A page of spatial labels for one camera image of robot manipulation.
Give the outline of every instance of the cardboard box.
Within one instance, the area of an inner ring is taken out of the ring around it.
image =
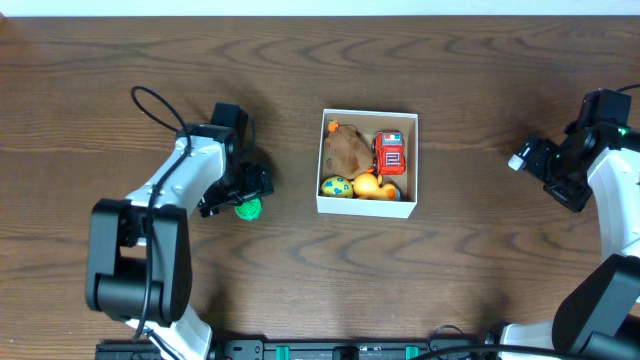
[[[332,172],[323,166],[324,139],[329,130],[329,120],[339,124],[354,125],[367,144],[371,144],[376,132],[398,130],[402,132],[405,145],[407,170],[403,175],[383,176],[383,184],[395,184],[402,194],[402,201],[381,201],[363,199],[342,199],[320,195],[320,185]],[[325,109],[320,132],[320,152],[318,156],[318,179],[316,184],[316,204],[319,213],[364,215],[393,218],[408,218],[418,200],[418,115],[375,111],[354,111]]]

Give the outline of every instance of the green toy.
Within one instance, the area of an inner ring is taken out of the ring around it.
[[[236,215],[238,215],[240,219],[253,221],[260,217],[260,213],[262,212],[262,202],[258,198],[249,200],[240,206],[236,206],[235,210]]]

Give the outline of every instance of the wood grain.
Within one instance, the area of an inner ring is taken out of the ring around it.
[[[207,321],[272,339],[424,338],[552,318],[595,269],[594,202],[572,214],[506,161],[531,132],[561,139],[586,92],[638,79],[637,17],[9,19],[0,357],[87,359],[132,335],[83,292],[91,207],[140,186],[172,147],[133,85],[192,121],[241,104],[275,168],[260,220],[191,223],[191,299]],[[328,107],[420,115],[409,220],[317,214]]]

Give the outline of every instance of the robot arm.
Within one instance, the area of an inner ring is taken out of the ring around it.
[[[188,125],[178,132],[173,152],[148,182],[124,200],[100,200],[91,213],[87,304],[133,328],[138,328],[145,304],[148,259],[123,256],[121,248],[148,246],[144,225],[152,214],[152,275],[143,326],[165,359],[207,359],[213,335],[189,305],[187,220],[193,210],[199,208],[206,217],[222,205],[240,205],[273,192],[263,165],[240,163],[248,121],[237,105],[216,104],[210,124]],[[178,162],[187,136],[191,152]],[[162,188],[150,201],[162,177]],[[149,212],[150,202],[154,206]]]
[[[553,321],[507,325],[501,344],[596,358],[640,356],[637,339],[626,339],[629,331],[640,331],[637,319],[628,315],[640,296],[640,134],[627,127],[630,107],[631,97],[620,92],[587,94],[562,144],[532,135],[509,161],[512,169],[541,180],[546,192],[574,212],[595,195],[603,264],[563,302]]]

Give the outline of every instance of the red toy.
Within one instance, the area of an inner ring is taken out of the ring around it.
[[[378,131],[371,142],[373,170],[379,175],[402,175],[407,169],[404,140],[399,131]]]

